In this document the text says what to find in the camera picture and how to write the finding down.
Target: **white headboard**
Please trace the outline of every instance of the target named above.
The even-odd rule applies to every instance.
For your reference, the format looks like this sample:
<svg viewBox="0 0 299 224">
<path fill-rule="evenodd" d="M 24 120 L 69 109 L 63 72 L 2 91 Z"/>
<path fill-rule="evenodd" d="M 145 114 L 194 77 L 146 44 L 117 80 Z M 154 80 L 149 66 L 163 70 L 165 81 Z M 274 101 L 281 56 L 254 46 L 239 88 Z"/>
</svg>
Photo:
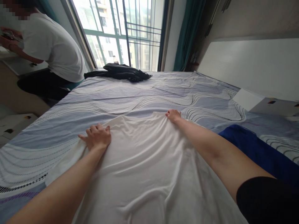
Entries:
<svg viewBox="0 0 299 224">
<path fill-rule="evenodd" d="M 263 96 L 299 101 L 299 38 L 212 42 L 197 71 Z"/>
</svg>

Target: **man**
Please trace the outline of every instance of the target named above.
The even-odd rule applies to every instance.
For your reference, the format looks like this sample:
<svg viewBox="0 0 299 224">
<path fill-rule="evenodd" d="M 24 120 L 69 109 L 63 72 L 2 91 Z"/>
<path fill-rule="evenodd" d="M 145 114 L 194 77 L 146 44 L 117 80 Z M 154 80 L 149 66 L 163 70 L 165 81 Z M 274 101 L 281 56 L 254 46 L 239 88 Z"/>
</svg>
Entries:
<svg viewBox="0 0 299 224">
<path fill-rule="evenodd" d="M 16 40 L 0 36 L 0 44 L 20 57 L 36 64 L 49 64 L 45 71 L 31 74 L 18 81 L 18 86 L 35 95 L 61 100 L 84 80 L 87 72 L 80 48 L 58 23 L 42 14 L 34 0 L 3 0 L 4 7 L 21 20 L 21 32 L 10 30 L 22 39 L 24 48 Z"/>
</svg>

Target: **black pants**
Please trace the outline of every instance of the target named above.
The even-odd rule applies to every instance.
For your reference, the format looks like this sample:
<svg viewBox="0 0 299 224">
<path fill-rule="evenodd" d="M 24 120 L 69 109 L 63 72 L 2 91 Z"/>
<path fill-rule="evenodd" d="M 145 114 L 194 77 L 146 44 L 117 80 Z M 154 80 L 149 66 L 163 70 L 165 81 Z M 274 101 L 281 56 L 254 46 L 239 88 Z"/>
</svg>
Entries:
<svg viewBox="0 0 299 224">
<path fill-rule="evenodd" d="M 54 100 L 61 100 L 69 93 L 61 87 L 70 83 L 50 72 L 50 69 L 28 75 L 17 82 L 18 87 L 25 92 Z"/>
</svg>

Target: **cardboard box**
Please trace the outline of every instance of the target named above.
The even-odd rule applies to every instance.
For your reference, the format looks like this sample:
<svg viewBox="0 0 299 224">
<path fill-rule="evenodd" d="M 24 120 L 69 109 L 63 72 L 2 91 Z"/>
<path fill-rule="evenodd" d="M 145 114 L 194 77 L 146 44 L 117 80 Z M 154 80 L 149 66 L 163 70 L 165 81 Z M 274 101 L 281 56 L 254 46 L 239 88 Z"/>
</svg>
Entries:
<svg viewBox="0 0 299 224">
<path fill-rule="evenodd" d="M 34 114 L 17 114 L 0 120 L 0 145 L 8 143 L 36 119 Z"/>
<path fill-rule="evenodd" d="M 240 89 L 233 100 L 253 113 L 290 117 L 299 112 L 299 102 L 265 97 L 246 89 Z"/>
</svg>

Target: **hand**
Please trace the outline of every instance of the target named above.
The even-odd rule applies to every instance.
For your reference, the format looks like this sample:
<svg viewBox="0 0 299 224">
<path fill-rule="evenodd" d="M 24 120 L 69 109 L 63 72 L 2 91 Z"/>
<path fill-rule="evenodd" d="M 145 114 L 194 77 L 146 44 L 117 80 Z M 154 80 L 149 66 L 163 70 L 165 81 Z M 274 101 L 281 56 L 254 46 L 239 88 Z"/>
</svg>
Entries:
<svg viewBox="0 0 299 224">
<path fill-rule="evenodd" d="M 178 110 L 170 109 L 165 115 L 173 123 L 176 123 L 181 119 L 181 112 Z"/>
<path fill-rule="evenodd" d="M 87 137 L 84 135 L 78 135 L 78 137 L 86 142 L 88 149 L 90 151 L 101 150 L 104 153 L 111 142 L 110 126 L 103 128 L 101 124 L 92 125 L 86 133 Z"/>
<path fill-rule="evenodd" d="M 9 46 L 12 45 L 17 45 L 18 46 L 18 41 L 16 40 L 8 40 L 2 36 L 0 36 L 0 44 L 6 49 L 9 49 Z"/>
<path fill-rule="evenodd" d="M 7 28 L 7 27 L 0 27 L 0 29 L 2 31 L 11 31 L 15 37 L 23 39 L 22 33 L 20 31 L 17 31 L 17 30 L 11 29 L 11 28 Z"/>
</svg>

